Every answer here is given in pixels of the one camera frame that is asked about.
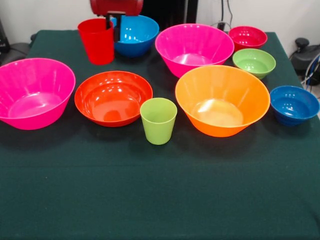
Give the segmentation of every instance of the large pink bowl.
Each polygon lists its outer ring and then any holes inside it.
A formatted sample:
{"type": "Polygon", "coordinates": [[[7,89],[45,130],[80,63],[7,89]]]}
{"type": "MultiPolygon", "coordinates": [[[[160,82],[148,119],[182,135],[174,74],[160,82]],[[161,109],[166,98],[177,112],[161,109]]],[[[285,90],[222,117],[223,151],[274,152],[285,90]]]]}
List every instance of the large pink bowl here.
{"type": "Polygon", "coordinates": [[[73,71],[47,58],[27,58],[0,67],[0,120],[22,130],[54,123],[76,85],[73,71]]]}
{"type": "Polygon", "coordinates": [[[155,48],[170,71],[180,78],[200,66],[222,65],[235,46],[225,32],[213,26],[188,23],[162,31],[155,48]]]}

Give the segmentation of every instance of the green cup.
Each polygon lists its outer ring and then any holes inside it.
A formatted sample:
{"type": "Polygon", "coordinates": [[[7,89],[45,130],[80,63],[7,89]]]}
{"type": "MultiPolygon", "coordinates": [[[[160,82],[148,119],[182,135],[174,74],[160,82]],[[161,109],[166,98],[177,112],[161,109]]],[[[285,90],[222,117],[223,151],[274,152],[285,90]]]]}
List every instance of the green cup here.
{"type": "Polygon", "coordinates": [[[140,114],[146,139],[154,145],[167,143],[177,112],[177,106],[169,99],[155,97],[145,101],[140,107],[140,114]]]}
{"type": "Polygon", "coordinates": [[[245,48],[235,52],[232,61],[236,67],[263,79],[276,67],[276,60],[266,51],[245,48]]]}

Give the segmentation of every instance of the bowl rim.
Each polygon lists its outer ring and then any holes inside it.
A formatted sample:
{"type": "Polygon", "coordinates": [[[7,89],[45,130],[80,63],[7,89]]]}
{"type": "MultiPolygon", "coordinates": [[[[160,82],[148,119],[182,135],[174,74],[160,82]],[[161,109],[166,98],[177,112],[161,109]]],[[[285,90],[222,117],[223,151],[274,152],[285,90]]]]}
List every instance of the bowl rim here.
{"type": "Polygon", "coordinates": [[[60,65],[63,65],[66,67],[66,69],[68,69],[68,71],[71,72],[72,74],[72,80],[73,80],[73,86],[72,86],[72,90],[70,91],[70,93],[64,98],[61,100],[61,102],[55,106],[53,106],[52,108],[50,109],[47,109],[46,111],[44,112],[41,112],[41,113],[37,113],[37,114],[34,114],[34,115],[30,115],[30,116],[24,116],[24,117],[4,117],[4,116],[0,116],[0,119],[6,119],[6,120],[23,120],[23,119],[29,119],[29,118],[33,118],[33,117],[37,117],[37,116],[40,116],[40,115],[43,115],[45,113],[48,113],[50,111],[52,111],[53,109],[56,109],[58,108],[60,105],[62,105],[65,101],[67,101],[71,94],[74,92],[75,90],[75,87],[76,87],[76,75],[74,73],[74,71],[71,69],[71,67],[69,67],[67,64],[61,62],[61,61],[58,61],[58,60],[55,60],[55,59],[51,59],[51,58],[46,58],[46,57],[30,57],[30,58],[24,58],[24,59],[20,59],[20,60],[17,60],[17,61],[12,61],[12,62],[9,62],[3,66],[0,67],[0,69],[2,68],[5,68],[5,67],[8,67],[10,65],[14,65],[18,62],[28,62],[28,61],[33,61],[33,60],[45,60],[45,61],[48,61],[48,62],[56,62],[56,63],[59,63],[60,65]]]}
{"type": "Polygon", "coordinates": [[[236,51],[233,56],[232,56],[232,62],[233,64],[239,68],[239,69],[242,69],[242,70],[245,70],[246,72],[249,72],[251,74],[269,74],[271,73],[277,66],[277,61],[276,59],[274,58],[274,56],[272,56],[270,53],[268,53],[267,51],[264,51],[264,50],[261,50],[261,49],[257,49],[257,48],[244,48],[244,49],[240,49],[238,51],[236,51]],[[238,66],[235,62],[235,56],[237,56],[239,53],[241,54],[242,52],[246,52],[246,51],[254,51],[254,52],[261,52],[263,54],[265,54],[266,56],[270,57],[270,59],[272,60],[273,62],[273,67],[268,70],[268,71],[264,71],[264,72],[256,72],[256,71],[252,71],[252,70],[246,70],[246,69],[243,69],[242,67],[238,66]]]}
{"type": "Polygon", "coordinates": [[[176,83],[175,85],[175,91],[174,91],[174,94],[175,94],[175,98],[176,98],[176,101],[178,102],[179,106],[182,108],[182,110],[187,114],[187,115],[190,115],[193,119],[201,122],[201,123],[204,123],[204,124],[207,124],[209,126],[213,126],[213,127],[218,127],[218,128],[226,128],[226,129],[234,129],[234,128],[243,128],[243,127],[247,127],[251,124],[254,124],[256,122],[258,122],[260,119],[262,119],[266,113],[268,112],[269,108],[270,108],[270,102],[271,102],[271,98],[270,98],[270,94],[269,94],[269,91],[267,89],[267,87],[264,85],[264,83],[259,79],[257,78],[256,76],[252,75],[251,73],[245,71],[245,70],[242,70],[240,68],[236,68],[234,66],[227,66],[227,65],[209,65],[209,66],[200,66],[200,67],[197,67],[197,68],[194,68],[188,72],[186,72],[183,76],[181,76],[178,80],[178,82],[176,83]],[[189,113],[187,110],[185,110],[184,107],[182,107],[182,105],[180,104],[179,102],[179,99],[177,97],[177,87],[178,87],[178,84],[181,84],[180,83],[180,79],[183,78],[185,75],[187,74],[190,74],[191,72],[195,72],[195,71],[198,71],[198,69],[202,69],[202,68],[232,68],[232,69],[235,69],[236,71],[241,71],[241,72],[244,72],[245,74],[247,74],[248,76],[252,77],[252,78],[255,78],[256,81],[258,81],[258,83],[262,86],[262,88],[264,89],[265,93],[266,93],[266,96],[267,96],[267,100],[268,100],[268,104],[267,104],[267,107],[265,108],[263,114],[261,114],[260,117],[258,117],[257,119],[255,119],[254,121],[251,121],[251,122],[248,122],[248,123],[245,123],[245,124],[241,124],[241,125],[233,125],[233,126],[220,126],[220,125],[213,125],[213,124],[209,124],[209,123],[206,123],[206,122],[203,122],[202,120],[198,119],[197,117],[193,116],[191,113],[189,113]]]}
{"type": "Polygon", "coordinates": [[[74,93],[74,105],[75,105],[75,107],[78,109],[78,111],[79,111],[83,116],[85,116],[86,118],[90,119],[90,120],[93,121],[93,122],[110,123],[110,124],[112,124],[112,123],[121,123],[121,122],[125,122],[125,121],[127,121],[127,120],[130,120],[130,119],[138,118],[138,117],[140,116],[140,108],[141,108],[141,106],[142,106],[142,104],[143,104],[144,102],[139,105],[139,111],[138,111],[138,113],[137,113],[136,115],[131,116],[131,117],[128,117],[128,118],[125,118],[125,119],[117,120],[117,121],[100,121],[100,120],[97,120],[97,119],[95,119],[95,118],[92,118],[92,117],[88,116],[87,114],[84,114],[83,111],[81,111],[81,110],[79,109],[79,107],[77,106],[77,102],[76,102],[76,95],[77,95],[77,92],[78,92],[79,88],[80,88],[83,84],[85,84],[85,82],[89,81],[91,78],[94,78],[95,76],[98,76],[98,75],[101,75],[101,74],[105,74],[105,73],[129,73],[129,74],[131,74],[131,75],[138,76],[138,77],[142,78],[142,79],[147,83],[148,88],[149,88],[149,90],[151,91],[151,92],[150,92],[150,93],[151,93],[151,98],[149,98],[149,99],[152,99],[153,96],[154,96],[154,92],[153,92],[152,86],[150,85],[150,83],[149,83],[144,77],[142,77],[142,76],[140,76],[140,75],[138,75],[138,74],[136,74],[136,73],[130,72],[130,71],[121,71],[121,70],[104,71],[104,72],[99,72],[99,73],[97,73],[97,74],[95,74],[95,75],[92,75],[92,76],[88,77],[86,80],[84,80],[84,81],[77,87],[77,89],[75,90],[75,93],[74,93]]]}
{"type": "Polygon", "coordinates": [[[166,28],[165,30],[163,30],[162,32],[160,32],[160,33],[158,34],[158,36],[157,36],[156,39],[155,39],[154,45],[155,45],[156,51],[161,55],[162,58],[165,58],[166,60],[168,60],[168,61],[170,61],[170,62],[173,62],[173,63],[175,63],[175,64],[184,65],[184,66],[189,66],[189,67],[204,67],[204,66],[216,65],[217,63],[220,63],[220,62],[225,62],[228,58],[230,58],[230,57],[232,56],[232,54],[233,54],[234,51],[235,51],[235,43],[234,43],[234,41],[232,40],[232,38],[231,38],[227,33],[225,33],[224,31],[222,31],[222,30],[220,30],[220,29],[218,29],[218,28],[216,28],[216,27],[214,27],[214,26],[210,26],[210,25],[206,25],[206,24],[201,24],[201,23],[183,23],[183,24],[177,24],[177,25],[168,27],[168,28],[166,28]],[[159,37],[160,37],[162,34],[164,34],[164,32],[166,32],[166,31],[168,31],[168,30],[170,30],[170,29],[173,29],[173,28],[181,28],[182,26],[191,26],[191,25],[192,25],[192,26],[202,26],[202,27],[206,27],[206,28],[213,28],[213,29],[215,29],[215,30],[217,30],[217,31],[220,31],[220,32],[222,32],[223,34],[225,34],[225,36],[227,36],[227,38],[230,39],[230,41],[231,41],[231,43],[232,43],[232,46],[233,46],[232,51],[230,51],[230,54],[229,54],[227,57],[225,57],[225,58],[223,58],[223,59],[221,59],[220,61],[217,61],[217,62],[212,62],[212,63],[208,63],[208,64],[202,64],[202,65],[196,65],[196,64],[181,64],[181,63],[179,63],[179,62],[177,62],[177,61],[174,61],[174,60],[172,60],[172,59],[167,58],[166,56],[164,56],[164,55],[159,51],[157,42],[159,41],[159,37]]]}
{"type": "Polygon", "coordinates": [[[289,116],[289,115],[286,115],[286,114],[283,114],[282,112],[280,112],[280,111],[273,105],[272,99],[271,99],[270,105],[271,105],[271,107],[272,107],[278,114],[280,114],[280,115],[282,115],[282,116],[286,116],[287,118],[294,119],[294,120],[308,120],[308,119],[313,118],[314,116],[316,116],[316,115],[319,113],[319,111],[320,111],[320,102],[319,102],[319,100],[318,100],[318,99],[316,98],[316,96],[313,95],[311,92],[309,92],[309,91],[307,91],[307,90],[305,90],[304,88],[299,87],[299,86],[292,86],[292,85],[277,86],[277,87],[275,87],[275,88],[270,92],[270,98],[272,98],[271,95],[272,95],[272,93],[274,93],[275,90],[282,89],[282,88],[286,88],[286,89],[291,88],[291,89],[296,89],[296,90],[298,90],[298,91],[300,91],[300,92],[307,93],[313,100],[315,100],[315,101],[317,102],[317,109],[318,109],[318,110],[317,110],[316,114],[313,114],[313,115],[308,116],[308,117],[289,116]]]}
{"type": "Polygon", "coordinates": [[[117,42],[115,42],[115,44],[125,44],[125,45],[143,44],[143,43],[145,43],[147,41],[150,41],[150,40],[154,39],[159,34],[159,31],[160,31],[159,24],[155,20],[153,20],[151,17],[144,16],[144,15],[138,15],[138,16],[125,16],[125,15],[123,15],[123,16],[121,16],[121,18],[127,18],[127,17],[142,17],[142,18],[145,18],[145,19],[149,19],[149,20],[151,20],[151,22],[154,22],[156,24],[157,31],[151,37],[148,37],[147,39],[145,39],[143,41],[139,41],[139,42],[117,41],[117,42]]]}
{"type": "Polygon", "coordinates": [[[268,35],[262,31],[261,29],[257,28],[257,27],[254,27],[254,26],[248,26],[248,25],[240,25],[240,26],[235,26],[233,28],[230,29],[230,31],[228,32],[228,35],[230,36],[230,38],[232,39],[232,41],[234,41],[235,43],[241,45],[241,46],[245,46],[245,47],[261,47],[262,45],[266,44],[266,42],[268,41],[268,35]],[[259,43],[259,44],[243,44],[243,43],[240,43],[238,41],[235,41],[231,36],[230,36],[230,33],[234,30],[234,29],[239,29],[239,28],[250,28],[250,29],[255,29],[257,30],[258,32],[261,32],[263,33],[264,37],[265,37],[265,40],[262,42],[262,43],[259,43]]]}

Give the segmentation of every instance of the small red bowl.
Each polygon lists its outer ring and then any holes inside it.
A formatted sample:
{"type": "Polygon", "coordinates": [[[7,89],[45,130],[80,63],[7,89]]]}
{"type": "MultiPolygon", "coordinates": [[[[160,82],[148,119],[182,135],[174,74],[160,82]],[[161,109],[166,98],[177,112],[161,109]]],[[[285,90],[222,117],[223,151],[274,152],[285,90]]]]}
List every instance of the small red bowl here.
{"type": "Polygon", "coordinates": [[[229,31],[229,36],[234,42],[234,51],[240,49],[258,49],[268,40],[264,31],[253,26],[236,26],[229,31]]]}
{"type": "Polygon", "coordinates": [[[75,92],[76,108],[105,127],[122,127],[140,117],[140,106],[153,97],[143,77],[127,71],[106,71],[85,80],[75,92]]]}

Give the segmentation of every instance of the blue bowl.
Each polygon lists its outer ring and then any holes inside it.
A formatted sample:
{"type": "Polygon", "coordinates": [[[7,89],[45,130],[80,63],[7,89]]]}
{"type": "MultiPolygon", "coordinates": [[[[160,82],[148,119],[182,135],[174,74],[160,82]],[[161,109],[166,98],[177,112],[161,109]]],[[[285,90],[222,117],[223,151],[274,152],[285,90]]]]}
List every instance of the blue bowl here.
{"type": "Polygon", "coordinates": [[[144,55],[159,33],[159,25],[147,16],[122,16],[120,41],[114,44],[115,50],[123,56],[136,58],[144,55]]]}
{"type": "Polygon", "coordinates": [[[285,126],[295,126],[316,116],[320,109],[318,99],[296,86],[279,86],[270,92],[275,118],[285,126]]]}

